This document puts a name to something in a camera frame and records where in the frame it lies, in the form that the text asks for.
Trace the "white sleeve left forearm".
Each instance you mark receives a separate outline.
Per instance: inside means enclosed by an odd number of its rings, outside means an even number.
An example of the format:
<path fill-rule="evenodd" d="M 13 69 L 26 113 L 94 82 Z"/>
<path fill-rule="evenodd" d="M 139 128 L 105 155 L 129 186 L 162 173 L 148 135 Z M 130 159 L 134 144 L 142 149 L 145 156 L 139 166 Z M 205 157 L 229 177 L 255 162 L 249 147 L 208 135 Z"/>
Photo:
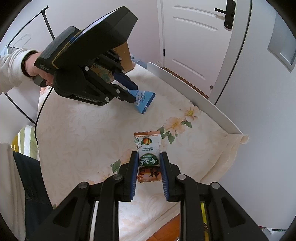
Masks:
<path fill-rule="evenodd" d="M 25 61 L 35 53 L 37 53 L 36 50 L 18 49 L 1 57 L 1 93 L 7 93 L 12 88 L 19 87 L 23 82 L 32 81 L 32 77 L 25 69 Z"/>

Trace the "person's left hand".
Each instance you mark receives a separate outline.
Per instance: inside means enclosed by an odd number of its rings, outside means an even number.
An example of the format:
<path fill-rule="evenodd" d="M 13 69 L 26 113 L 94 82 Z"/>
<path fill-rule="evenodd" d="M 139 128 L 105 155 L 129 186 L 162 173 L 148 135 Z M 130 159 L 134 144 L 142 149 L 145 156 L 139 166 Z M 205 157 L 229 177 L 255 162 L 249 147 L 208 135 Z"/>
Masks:
<path fill-rule="evenodd" d="M 40 55 L 41 55 L 41 52 L 32 54 L 25 61 L 25 70 L 31 77 L 35 77 L 39 75 L 46 80 L 46 85 L 53 86 L 54 76 L 35 66 L 35 62 Z"/>

